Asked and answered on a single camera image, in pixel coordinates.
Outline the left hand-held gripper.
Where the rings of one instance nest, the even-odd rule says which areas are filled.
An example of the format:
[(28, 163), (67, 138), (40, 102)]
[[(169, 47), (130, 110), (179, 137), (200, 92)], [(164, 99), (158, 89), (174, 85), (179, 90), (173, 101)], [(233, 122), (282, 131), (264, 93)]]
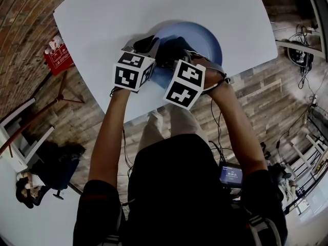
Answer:
[(113, 65), (113, 85), (138, 92), (152, 76), (159, 46), (160, 39), (151, 35), (122, 48)]

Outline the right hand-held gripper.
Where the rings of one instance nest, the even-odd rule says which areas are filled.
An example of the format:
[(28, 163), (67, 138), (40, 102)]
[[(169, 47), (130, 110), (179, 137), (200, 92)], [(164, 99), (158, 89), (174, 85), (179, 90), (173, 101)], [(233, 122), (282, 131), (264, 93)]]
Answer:
[(198, 54), (188, 52), (184, 59), (175, 61), (173, 76), (166, 88), (163, 100), (189, 110), (204, 89), (206, 67), (193, 64), (192, 57)]

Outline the grey cloth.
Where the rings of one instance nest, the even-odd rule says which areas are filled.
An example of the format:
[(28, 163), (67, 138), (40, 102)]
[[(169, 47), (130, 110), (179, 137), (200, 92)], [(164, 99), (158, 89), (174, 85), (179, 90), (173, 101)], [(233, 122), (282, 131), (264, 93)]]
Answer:
[(159, 67), (173, 68), (179, 60), (187, 59), (189, 63), (192, 54), (197, 54), (197, 52), (180, 36), (167, 40), (160, 45), (155, 60)]

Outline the blue round bowl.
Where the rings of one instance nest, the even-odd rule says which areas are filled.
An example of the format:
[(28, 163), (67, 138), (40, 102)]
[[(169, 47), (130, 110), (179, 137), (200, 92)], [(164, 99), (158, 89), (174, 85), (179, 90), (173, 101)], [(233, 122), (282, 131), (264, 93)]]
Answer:
[[(164, 25), (155, 34), (154, 38), (160, 39), (160, 45), (167, 40), (183, 37), (186, 42), (192, 47), (197, 54), (200, 54), (210, 61), (222, 65), (222, 50), (218, 40), (213, 33), (204, 26), (193, 22), (176, 22)], [(160, 96), (164, 96), (167, 86), (173, 76), (174, 68), (164, 68), (157, 66), (150, 81), (156, 85), (156, 90), (160, 92)], [(220, 86), (223, 82), (229, 82), (229, 78), (220, 81), (216, 87)]]

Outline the person's left forearm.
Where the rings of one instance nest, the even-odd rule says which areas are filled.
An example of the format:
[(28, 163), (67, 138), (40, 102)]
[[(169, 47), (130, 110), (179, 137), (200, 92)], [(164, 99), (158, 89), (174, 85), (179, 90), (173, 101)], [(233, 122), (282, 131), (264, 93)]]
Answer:
[(117, 187), (124, 117), (130, 93), (120, 89), (112, 94), (92, 152), (89, 181), (101, 180)]

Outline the person's right forearm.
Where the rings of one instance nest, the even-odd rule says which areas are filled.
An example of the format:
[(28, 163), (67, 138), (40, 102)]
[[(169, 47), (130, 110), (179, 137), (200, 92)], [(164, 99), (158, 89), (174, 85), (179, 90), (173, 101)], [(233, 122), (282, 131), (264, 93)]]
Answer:
[(246, 177), (259, 170), (267, 170), (260, 142), (232, 86), (223, 82), (209, 95), (223, 115), (232, 150), (240, 164), (243, 176)]

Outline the person's right hand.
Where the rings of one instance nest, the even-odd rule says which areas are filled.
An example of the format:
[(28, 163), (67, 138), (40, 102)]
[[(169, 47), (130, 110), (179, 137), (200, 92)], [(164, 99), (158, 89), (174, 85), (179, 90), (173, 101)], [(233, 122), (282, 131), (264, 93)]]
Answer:
[(201, 65), (206, 68), (203, 92), (210, 91), (212, 88), (216, 87), (220, 81), (225, 80), (227, 77), (223, 68), (219, 64), (210, 61), (200, 54), (192, 54), (191, 63), (195, 66)]

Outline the person's beige trousers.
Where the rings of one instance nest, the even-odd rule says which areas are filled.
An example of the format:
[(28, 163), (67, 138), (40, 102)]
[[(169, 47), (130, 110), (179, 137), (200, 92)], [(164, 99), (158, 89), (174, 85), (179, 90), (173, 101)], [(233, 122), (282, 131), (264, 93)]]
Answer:
[[(209, 144), (208, 137), (189, 110), (173, 104), (168, 104), (166, 109), (170, 115), (171, 137), (181, 134), (196, 134), (207, 144)], [(157, 110), (149, 112), (148, 121), (144, 127), (138, 146), (138, 151), (164, 140), (161, 133), (162, 127), (163, 116)]]

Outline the red box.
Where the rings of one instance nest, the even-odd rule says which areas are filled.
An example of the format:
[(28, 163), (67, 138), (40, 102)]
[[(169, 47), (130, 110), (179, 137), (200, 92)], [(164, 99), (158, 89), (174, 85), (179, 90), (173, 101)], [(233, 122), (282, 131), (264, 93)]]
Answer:
[(73, 59), (60, 35), (54, 36), (49, 41), (44, 50), (44, 58), (54, 76), (74, 66)]

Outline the small screen device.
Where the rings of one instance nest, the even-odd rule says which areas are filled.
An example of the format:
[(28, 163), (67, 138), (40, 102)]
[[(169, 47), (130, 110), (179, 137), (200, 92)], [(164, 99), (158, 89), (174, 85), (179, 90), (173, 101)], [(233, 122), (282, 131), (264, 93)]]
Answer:
[(240, 165), (221, 162), (219, 169), (220, 181), (224, 187), (241, 189), (243, 174)]

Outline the person's black shirt torso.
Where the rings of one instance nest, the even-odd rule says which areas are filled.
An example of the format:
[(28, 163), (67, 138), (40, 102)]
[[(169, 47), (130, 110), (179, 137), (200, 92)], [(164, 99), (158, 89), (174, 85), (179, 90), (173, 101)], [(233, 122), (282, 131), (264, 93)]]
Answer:
[(198, 135), (168, 138), (138, 152), (128, 185), (129, 215), (118, 191), (87, 182), (80, 197), (73, 246), (262, 246), (286, 242), (288, 230), (270, 173), (243, 178), (240, 208), (220, 181), (210, 147)]

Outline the white framed dark desk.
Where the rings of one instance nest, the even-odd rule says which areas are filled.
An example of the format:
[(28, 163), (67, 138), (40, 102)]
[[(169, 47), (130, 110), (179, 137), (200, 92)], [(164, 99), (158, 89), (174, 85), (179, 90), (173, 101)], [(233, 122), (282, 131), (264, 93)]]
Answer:
[(310, 0), (315, 18), (318, 25), (318, 36), (320, 36), (321, 50), (314, 49), (310, 46), (296, 44), (290, 41), (276, 40), (276, 45), (285, 48), (292, 48), (316, 57), (325, 59), (328, 63), (328, 0)]

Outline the white desk frame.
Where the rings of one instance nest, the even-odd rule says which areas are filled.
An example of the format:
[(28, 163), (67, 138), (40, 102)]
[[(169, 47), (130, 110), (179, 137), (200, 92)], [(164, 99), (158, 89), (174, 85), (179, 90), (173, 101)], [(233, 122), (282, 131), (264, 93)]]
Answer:
[(324, 136), (305, 135), (311, 144), (306, 152), (301, 152), (295, 144), (293, 151), (298, 158), (293, 163), (287, 163), (285, 169), (291, 174), (289, 187), (286, 191), (286, 200), (283, 203), (284, 213), (292, 210), (302, 214), (310, 207), (307, 197), (319, 185), (328, 173), (328, 140)]

